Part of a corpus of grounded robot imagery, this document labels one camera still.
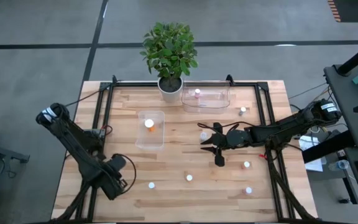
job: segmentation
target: transparent bin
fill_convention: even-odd
[[[183,109],[189,113],[224,113],[230,105],[229,89],[228,81],[185,82],[181,96]]]
[[[162,111],[141,111],[138,114],[136,146],[141,149],[161,150],[164,147],[165,114]],[[149,131],[145,121],[154,122],[154,130]]]

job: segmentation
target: desk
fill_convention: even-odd
[[[98,90],[99,84],[84,82],[81,98]],[[284,82],[268,81],[268,86],[276,120],[291,115]],[[79,102],[75,123],[83,129],[89,129],[92,125],[96,100],[95,95]],[[240,117],[238,112],[241,106],[245,106],[247,111]],[[161,110],[165,113],[165,146],[162,151],[145,151],[135,146],[137,113],[143,110]],[[229,124],[241,120],[260,124],[253,88],[231,88],[231,104],[223,114],[190,114],[184,112],[181,102],[162,101],[156,87],[114,87],[109,116],[113,131],[106,138],[104,153],[107,157],[113,153],[129,156],[137,167],[137,180],[128,193],[113,201],[109,201],[99,190],[94,221],[277,221],[267,161],[259,157],[264,153],[264,147],[224,151],[224,167],[216,167],[213,155],[200,149],[202,129],[197,127],[197,122],[212,125],[214,121]],[[289,147],[283,151],[283,157],[291,190],[307,211],[317,217],[301,152]],[[244,161],[250,162],[249,170],[241,169]],[[121,173],[128,183],[132,182],[130,164]],[[187,174],[193,176],[191,182],[185,180]],[[149,182],[155,183],[155,189],[148,188]],[[64,212],[78,193],[80,184],[77,163],[69,157],[63,166],[52,218]],[[242,193],[246,187],[253,188],[250,195]],[[282,204],[287,214],[284,199]]]
[[[355,165],[355,162],[358,161],[358,113],[353,112],[353,108],[358,106],[358,85],[352,82],[352,79],[358,75],[358,66],[352,70],[348,77],[338,75],[334,67],[326,67],[324,74],[333,90],[338,107],[349,130],[308,149],[303,153],[303,158],[305,162],[309,162],[340,149],[345,149],[347,160],[351,164],[358,184],[358,171]]]

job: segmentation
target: water bottle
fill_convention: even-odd
[[[345,170],[349,167],[349,162],[345,159],[330,163],[328,168],[331,171]]]

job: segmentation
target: white flower pot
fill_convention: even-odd
[[[181,96],[181,91],[183,89],[183,80],[180,78],[180,81],[181,81],[181,85],[180,85],[180,88],[177,90],[177,91],[174,91],[172,93],[168,93],[166,91],[163,91],[161,88],[160,88],[160,79],[158,79],[158,82],[157,82],[157,85],[158,85],[158,88],[161,92],[161,95],[162,95],[162,99],[164,101],[166,101],[167,103],[173,103],[175,101],[178,101],[180,99],[180,96]]]

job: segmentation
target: gray concrete floor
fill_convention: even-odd
[[[101,3],[2,0],[0,44],[90,43]],[[140,42],[156,21],[186,22],[196,41],[358,40],[358,24],[335,22],[325,0],[117,0],[109,1],[99,42]],[[293,96],[324,83],[323,68],[344,62],[358,45],[197,50],[200,65],[191,80],[227,74],[237,80],[284,80]],[[113,74],[122,80],[155,80],[139,51],[98,49],[90,80],[110,80]],[[89,49],[0,50],[0,145],[31,155],[25,166],[12,163],[16,178],[2,177],[0,223],[49,219],[65,151],[35,123],[35,115],[53,102],[77,99],[88,54]],[[323,89],[290,102],[304,107]],[[358,205],[336,202],[336,196],[346,196],[341,180],[310,181],[320,218],[358,223]]]

